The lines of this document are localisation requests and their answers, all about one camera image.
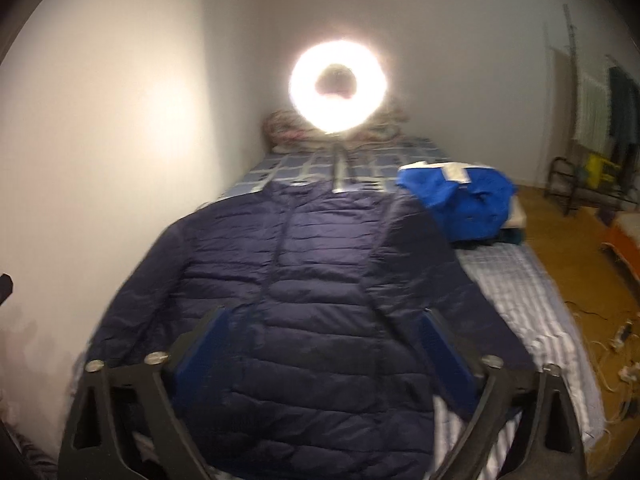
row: wooden floor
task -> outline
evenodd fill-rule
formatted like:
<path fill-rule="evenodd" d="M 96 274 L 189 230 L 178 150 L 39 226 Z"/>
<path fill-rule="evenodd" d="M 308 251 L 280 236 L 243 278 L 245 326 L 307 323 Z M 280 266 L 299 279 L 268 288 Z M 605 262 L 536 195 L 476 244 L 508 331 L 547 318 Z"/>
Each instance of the wooden floor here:
<path fill-rule="evenodd" d="M 627 319 L 638 320 L 634 331 L 640 335 L 638 286 L 623 272 L 623 266 L 602 250 L 605 227 L 593 211 L 583 208 L 563 217 L 557 204 L 543 198 L 542 190 L 521 187 L 518 196 L 527 213 L 527 242 L 558 285 L 569 309 L 580 316 L 577 322 L 585 345 L 593 349 L 593 358 L 601 359 L 604 350 L 591 342 L 606 345 Z M 616 390 L 608 392 L 599 380 L 610 419 L 619 413 L 620 403 L 629 394 L 629 387 L 618 379 L 618 370 L 629 356 L 640 361 L 640 338 L 629 338 L 627 346 L 629 354 L 609 352 L 600 367 L 609 386 Z M 610 436 L 606 435 L 588 455 L 590 474 L 607 470 L 619 460 L 640 430 L 640 416 L 610 424 L 607 429 Z M 601 473 L 597 478 L 606 476 Z"/>

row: puffer jacket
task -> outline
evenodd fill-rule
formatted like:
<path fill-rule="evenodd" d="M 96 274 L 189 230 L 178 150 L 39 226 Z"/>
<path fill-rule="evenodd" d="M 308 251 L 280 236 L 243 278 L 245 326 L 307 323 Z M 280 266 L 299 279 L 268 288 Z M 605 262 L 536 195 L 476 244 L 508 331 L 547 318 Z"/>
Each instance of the puffer jacket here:
<path fill-rule="evenodd" d="M 88 359 L 140 362 L 220 306 L 217 364 L 178 415 L 209 464 L 247 479 L 421 479 L 434 440 L 425 308 L 482 354 L 533 368 L 402 192 L 273 182 L 177 221 L 114 298 Z"/>

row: orange object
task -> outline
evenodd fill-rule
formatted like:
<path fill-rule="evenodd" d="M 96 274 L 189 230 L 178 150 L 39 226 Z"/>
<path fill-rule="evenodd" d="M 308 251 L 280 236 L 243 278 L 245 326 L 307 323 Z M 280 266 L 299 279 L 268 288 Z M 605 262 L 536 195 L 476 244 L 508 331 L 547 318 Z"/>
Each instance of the orange object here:
<path fill-rule="evenodd" d="M 602 243 L 613 249 L 616 255 L 624 261 L 635 279 L 640 282 L 640 248 L 616 221 L 605 231 Z"/>

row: silver screw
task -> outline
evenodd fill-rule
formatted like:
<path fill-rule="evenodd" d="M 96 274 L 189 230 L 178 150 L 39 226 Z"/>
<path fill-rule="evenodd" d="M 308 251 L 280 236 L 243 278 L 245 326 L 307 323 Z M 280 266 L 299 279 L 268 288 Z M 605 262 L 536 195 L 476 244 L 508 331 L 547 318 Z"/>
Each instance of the silver screw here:
<path fill-rule="evenodd" d="M 489 368 L 496 368 L 499 370 L 504 366 L 504 361 L 500 359 L 497 355 L 485 355 L 482 356 L 482 362 L 487 365 Z"/>
<path fill-rule="evenodd" d="M 152 352 L 145 357 L 145 363 L 148 365 L 159 365 L 164 363 L 168 357 L 169 354 L 167 352 Z"/>
<path fill-rule="evenodd" d="M 85 366 L 84 370 L 89 372 L 90 374 L 93 372 L 98 372 L 104 368 L 104 361 L 100 361 L 100 359 L 95 359 L 93 361 L 89 361 Z"/>
<path fill-rule="evenodd" d="M 543 365 L 542 370 L 549 372 L 553 377 L 560 377 L 562 375 L 562 368 L 555 364 L 547 363 Z"/>

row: white wall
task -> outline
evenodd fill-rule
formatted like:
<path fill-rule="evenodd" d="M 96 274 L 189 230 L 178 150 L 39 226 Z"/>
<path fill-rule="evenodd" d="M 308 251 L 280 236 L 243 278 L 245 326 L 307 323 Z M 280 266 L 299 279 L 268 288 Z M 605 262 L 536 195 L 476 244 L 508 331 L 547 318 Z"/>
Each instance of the white wall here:
<path fill-rule="evenodd" d="M 0 66 L 0 387 L 46 451 L 118 286 L 263 154 L 259 2 L 45 0 Z"/>
<path fill-rule="evenodd" d="M 555 110 L 567 95 L 556 92 L 552 51 L 568 44 L 564 3 L 594 48 L 640 76 L 640 56 L 605 0 L 271 0 L 273 106 L 288 104 L 287 78 L 303 50 L 351 38 L 383 59 L 412 118 L 406 133 L 532 182 L 566 122 Z"/>

